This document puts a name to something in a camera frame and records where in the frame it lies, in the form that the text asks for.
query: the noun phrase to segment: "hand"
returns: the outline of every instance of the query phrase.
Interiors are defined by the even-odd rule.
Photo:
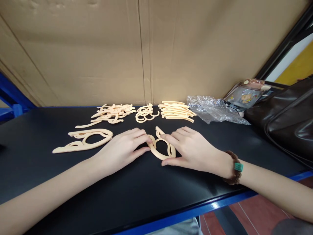
[[[227,153],[211,145],[199,132],[182,127],[171,135],[161,138],[172,144],[182,155],[180,158],[167,158],[162,166],[175,165],[198,171],[206,171],[223,178],[233,176],[233,160]]]
[[[134,151],[144,142],[152,142],[145,130],[139,128],[128,130],[115,136],[90,159],[94,162],[94,166],[100,170],[103,178],[117,172],[149,151],[149,147],[142,147]]]

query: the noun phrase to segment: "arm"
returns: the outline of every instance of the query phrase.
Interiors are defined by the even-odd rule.
[[[183,127],[171,135],[162,135],[182,155],[167,158],[162,166],[176,165],[207,171],[230,179],[234,172],[232,158],[212,146],[200,133]],[[313,190],[282,175],[240,160],[244,165],[240,184],[261,194],[290,214],[313,223]]]
[[[119,134],[95,156],[0,205],[0,234],[25,233],[71,197],[149,151],[134,151],[144,142],[151,139],[138,128]]]

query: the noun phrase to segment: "cartoon print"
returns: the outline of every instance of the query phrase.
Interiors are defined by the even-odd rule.
[[[242,103],[250,103],[252,100],[252,94],[246,94],[241,96]]]

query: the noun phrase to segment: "forearm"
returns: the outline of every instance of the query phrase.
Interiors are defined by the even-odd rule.
[[[23,234],[43,217],[102,178],[87,159],[0,205],[0,233]]]
[[[262,167],[244,165],[240,184],[254,190],[286,212],[313,223],[313,190]]]

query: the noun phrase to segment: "brown leather bag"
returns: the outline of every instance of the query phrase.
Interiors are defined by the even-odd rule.
[[[312,168],[312,75],[256,103],[245,111],[245,118],[283,151]]]

